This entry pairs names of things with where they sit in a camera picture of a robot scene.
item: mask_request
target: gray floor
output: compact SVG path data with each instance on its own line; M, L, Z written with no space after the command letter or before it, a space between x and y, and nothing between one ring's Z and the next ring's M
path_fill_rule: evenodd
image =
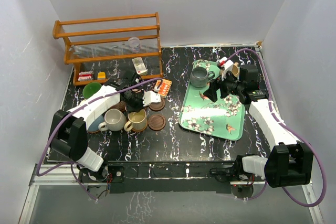
M262 185L255 185L258 192ZM290 191L304 200L302 187ZM212 192L126 193L108 195L98 204L79 186L40 186L31 224L42 223L313 223L281 188L266 188L257 199L243 202Z

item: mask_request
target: robotic arm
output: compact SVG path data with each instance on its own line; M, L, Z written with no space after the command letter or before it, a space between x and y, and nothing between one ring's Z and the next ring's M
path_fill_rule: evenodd
M120 80L106 82L96 94L80 105L86 105L83 109L74 113L62 124L50 147L80 164L82 167L78 166L78 168L89 175L91 179L104 180L108 173L107 162L88 147L87 129L102 113L120 101L127 104L128 112L138 112L152 102L160 102L160 95L153 91L135 92L129 90L124 93L116 93L139 83L139 80L138 74L134 71L127 71ZM77 111L80 106L69 111L57 111L51 124L50 135L69 112Z
M218 89L221 98L229 94L237 95L258 122L272 150L269 158L250 154L237 156L234 166L227 170L227 176L255 174L266 179L271 187L308 184L313 153L305 143L299 142L275 121L272 113L277 118L280 116L276 112L270 112L268 95L259 89L257 80L257 67L242 65L239 79L230 70L224 71L222 77L210 81L209 89L204 92L213 102L217 101Z

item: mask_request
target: orange fish print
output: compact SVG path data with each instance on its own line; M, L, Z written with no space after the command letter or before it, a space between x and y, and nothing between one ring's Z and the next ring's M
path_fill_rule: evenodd
M232 126L230 126L230 125L226 125L226 129L227 129L227 131L231 134L231 131L235 131L236 129L235 128L233 128Z
M204 100L210 100L208 97L206 97L205 95L203 95L200 91L199 91L199 96Z

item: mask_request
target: dish rack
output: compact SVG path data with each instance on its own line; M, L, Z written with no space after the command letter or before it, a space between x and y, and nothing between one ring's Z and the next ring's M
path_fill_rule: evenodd
M145 62L155 65L148 75L141 76L142 79L163 77L158 13L64 22L57 20L52 35L55 39L64 40L64 63L73 64L75 86L108 80L78 81L84 63L136 57L144 57ZM129 47L131 37L140 39L141 49L137 54Z

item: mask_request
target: dark gray cup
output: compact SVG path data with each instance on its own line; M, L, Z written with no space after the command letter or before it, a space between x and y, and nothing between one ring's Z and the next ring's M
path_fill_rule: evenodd
M190 83L196 88L205 87L208 81L215 77L214 71L207 71L203 67L196 67L191 71Z

